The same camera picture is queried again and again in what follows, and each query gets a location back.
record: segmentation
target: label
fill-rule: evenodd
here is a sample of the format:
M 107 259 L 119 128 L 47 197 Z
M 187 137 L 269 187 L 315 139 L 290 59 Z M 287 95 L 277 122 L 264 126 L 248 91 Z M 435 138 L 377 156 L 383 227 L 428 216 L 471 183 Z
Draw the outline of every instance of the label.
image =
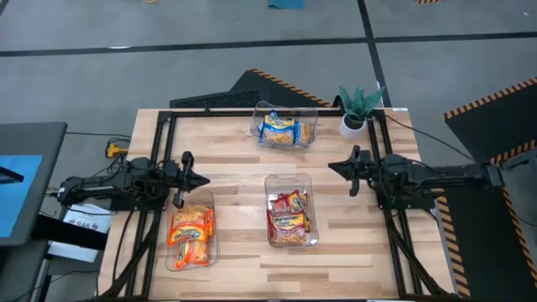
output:
M 304 225 L 304 214 L 272 217 L 272 223 L 279 230 L 293 230 Z

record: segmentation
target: wooden tabletop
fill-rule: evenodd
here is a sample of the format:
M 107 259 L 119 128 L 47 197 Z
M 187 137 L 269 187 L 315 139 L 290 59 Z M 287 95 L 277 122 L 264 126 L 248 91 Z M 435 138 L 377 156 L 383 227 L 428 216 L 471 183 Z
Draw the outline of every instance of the wooden tabletop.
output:
M 150 156 L 158 110 L 138 111 L 128 157 Z M 410 125 L 408 112 L 386 113 Z M 320 117 L 316 141 L 307 153 L 261 148 L 250 134 L 250 117 L 181 117 L 177 120 L 172 156 L 183 151 L 195 157 L 194 171 L 211 183 L 215 199 L 220 257 L 206 268 L 170 272 L 165 267 L 167 221 L 163 217 L 150 299 L 329 299 L 397 297 L 388 235 L 376 196 L 365 183 L 357 197 L 350 182 L 327 168 L 348 159 L 354 144 L 369 149 L 368 131 L 344 139 L 340 117 Z M 412 131 L 388 120 L 394 152 L 420 159 Z M 163 131 L 161 157 L 164 152 Z M 377 128 L 379 147 L 382 136 Z M 313 179 L 316 224 L 320 241 L 314 247 L 278 249 L 267 242 L 264 180 L 269 174 L 307 173 Z M 452 290 L 436 221 L 421 210 L 407 211 L 416 256 L 438 284 Z M 113 218 L 99 276 L 101 291 L 112 282 L 112 267 L 127 213 Z M 133 252 L 138 213 L 128 225 L 118 273 Z M 404 257 L 407 291 L 411 292 Z M 138 266 L 135 293 L 141 292 L 145 258 Z

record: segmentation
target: black mat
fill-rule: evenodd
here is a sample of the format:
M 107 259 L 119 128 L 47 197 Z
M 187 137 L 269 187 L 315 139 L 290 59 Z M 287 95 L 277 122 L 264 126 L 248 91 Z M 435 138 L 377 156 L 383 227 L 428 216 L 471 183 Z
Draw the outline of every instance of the black mat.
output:
M 329 107 L 319 97 L 258 69 L 245 71 L 229 92 L 169 101 L 170 108 L 248 108 L 259 101 L 282 107 Z
M 442 221 L 449 225 L 446 215 L 451 218 L 454 229 L 447 230 L 446 239 L 450 253 L 455 255 L 451 256 L 454 273 L 463 276 L 456 281 L 457 287 L 466 287 L 474 299 L 537 301 L 531 260 L 524 256 L 503 191 L 449 189 L 446 199 L 448 211 L 440 206 Z
M 262 100 L 283 107 L 329 107 L 319 97 L 258 69 L 244 72 L 230 92 L 255 89 Z
M 473 158 L 482 161 L 511 154 L 536 139 L 536 112 L 537 78 L 533 78 L 446 112 L 444 118 Z
M 261 101 L 259 91 L 213 93 L 169 101 L 170 108 L 252 108 Z

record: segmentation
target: black floor line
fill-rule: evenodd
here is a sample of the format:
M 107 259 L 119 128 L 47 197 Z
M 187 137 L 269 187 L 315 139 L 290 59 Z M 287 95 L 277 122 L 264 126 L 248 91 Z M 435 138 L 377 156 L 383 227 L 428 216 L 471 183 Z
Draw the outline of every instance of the black floor line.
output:
M 3 10 L 6 9 L 6 6 L 8 5 L 9 0 L 2 0 L 0 2 L 0 16 L 2 16 Z
M 5 7 L 8 0 L 0 3 L 0 12 Z M 370 39 L 374 43 L 408 43 L 408 42 L 436 42 L 436 41 L 469 41 L 484 39 L 524 39 L 537 38 L 537 32 L 527 33 L 507 33 L 507 34 L 447 34 L 432 36 L 408 36 L 408 37 L 373 37 L 371 24 L 369 23 Z M 127 47 L 94 47 L 82 49 L 35 49 L 35 50 L 0 50 L 0 57 L 24 57 L 24 56 L 49 56 L 49 55 L 98 55 L 98 54 L 124 54 L 137 52 L 159 52 L 176 50 L 197 50 L 197 49 L 237 49 L 237 48 L 258 48 L 258 47 L 278 47 L 278 46 L 301 46 L 301 45 L 339 45 L 339 44 L 371 44 L 366 38 L 327 38 L 327 39 L 289 39 L 270 40 L 252 42 L 222 42 L 222 43 L 200 43 L 200 44 L 167 44 L 148 46 L 127 46 Z
M 193 49 L 236 49 L 274 46 L 301 46 L 301 45 L 337 45 L 365 43 L 365 38 L 334 38 L 334 39 L 290 39 L 275 41 L 253 42 L 226 42 L 204 44 L 169 44 L 155 46 L 128 46 L 128 47 L 97 47 L 84 49 L 43 49 L 43 50 L 9 50 L 0 51 L 0 57 L 43 56 L 43 55 L 94 55 L 94 54 L 124 54 L 134 52 L 156 52 Z
M 368 43 L 369 54 L 371 55 L 371 62 L 373 63 L 373 71 L 375 72 L 375 78 L 377 79 L 377 82 L 381 87 L 385 87 L 383 93 L 383 104 L 385 107 L 391 107 L 392 102 L 389 99 L 383 67 L 380 64 L 380 57 L 378 56 L 377 45 L 375 44 L 375 38 L 373 36 L 373 29 L 371 28 L 371 22 L 369 21 L 368 9 L 366 8 L 365 0 L 357 1 L 358 8 L 360 8 L 360 15 L 362 16 L 363 28 L 366 32 L 366 42 Z
M 484 39 L 523 39 L 537 38 L 537 32 L 519 32 L 505 34 L 441 34 L 429 36 L 407 37 L 378 37 L 375 43 L 404 43 L 404 42 L 436 42 L 436 41 L 468 41 Z

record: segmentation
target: white pot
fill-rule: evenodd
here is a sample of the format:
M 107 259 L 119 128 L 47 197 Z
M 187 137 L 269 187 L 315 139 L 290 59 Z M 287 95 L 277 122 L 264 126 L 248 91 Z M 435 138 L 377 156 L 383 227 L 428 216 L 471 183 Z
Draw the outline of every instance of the white pot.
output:
M 344 115 L 343 118 L 341 119 L 341 123 L 339 124 L 339 133 L 344 137 L 344 138 L 359 138 L 360 137 L 360 133 L 362 132 L 363 129 L 365 129 L 366 127 L 366 123 L 365 121 L 363 122 L 363 125 L 359 128 L 359 129 L 350 129 L 346 124 L 345 124 L 345 117 L 347 115 Z

